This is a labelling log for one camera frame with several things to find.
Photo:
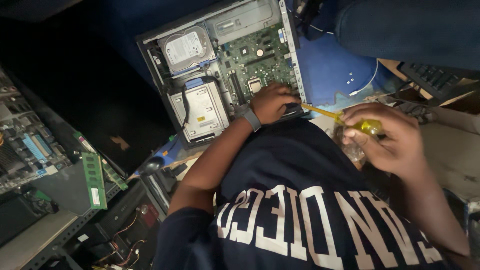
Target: chip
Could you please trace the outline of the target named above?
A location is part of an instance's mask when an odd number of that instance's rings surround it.
[[[252,79],[248,81],[248,87],[250,88],[252,95],[254,95],[262,89],[262,80],[260,78]]]
[[[250,54],[250,52],[248,51],[247,46],[240,48],[240,55],[241,56],[246,56],[246,55],[249,55],[249,54]]]

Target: white cable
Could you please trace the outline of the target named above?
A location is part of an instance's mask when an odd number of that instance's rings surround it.
[[[378,71],[378,59],[377,59],[377,67],[375,68],[375,73],[373,74],[372,79],[362,89],[351,92],[350,96],[354,96],[354,95],[358,94],[359,92],[363,91],[365,88],[367,88],[367,86],[369,86],[373,82],[373,79],[375,79],[375,76],[377,75],[377,71]]]
[[[304,21],[303,21],[302,19],[300,19],[297,15],[295,15],[295,18],[297,18],[297,19],[299,19],[300,21],[304,22]],[[320,31],[320,32],[325,32],[324,30],[322,30],[322,29],[320,29],[320,28],[317,28],[317,27],[315,27],[315,26],[313,26],[313,25],[310,25],[310,27],[313,28],[313,29],[315,29],[315,30],[318,30],[318,31]]]

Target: ram stick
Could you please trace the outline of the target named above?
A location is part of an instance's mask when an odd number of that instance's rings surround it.
[[[105,195],[100,156],[94,153],[82,152],[82,161],[92,208],[107,209],[107,196]]]
[[[73,136],[83,145],[84,149],[86,149],[90,153],[96,154],[95,149],[80,132],[75,132]],[[120,176],[115,172],[115,170],[113,170],[113,168],[103,158],[102,158],[102,168],[103,168],[103,171],[107,174],[108,180],[114,182],[122,190],[126,190],[128,188],[128,185],[124,182],[124,180],[120,178]]]

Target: hand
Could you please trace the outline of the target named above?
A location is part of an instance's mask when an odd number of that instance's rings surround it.
[[[300,103],[300,99],[290,95],[286,86],[272,83],[262,88],[252,99],[250,107],[262,124],[270,124],[280,120],[287,109],[285,104]]]
[[[423,142],[417,119],[380,103],[360,104],[345,110],[347,125],[372,119],[382,123],[387,138],[380,141],[355,129],[344,132],[344,144],[357,143],[378,169],[404,179],[418,169],[426,168]]]

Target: smartwatch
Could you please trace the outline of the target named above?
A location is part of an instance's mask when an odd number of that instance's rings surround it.
[[[244,117],[252,125],[253,132],[257,132],[261,127],[262,123],[258,120],[258,117],[253,113],[252,109],[248,104],[240,106],[238,109],[237,117]]]

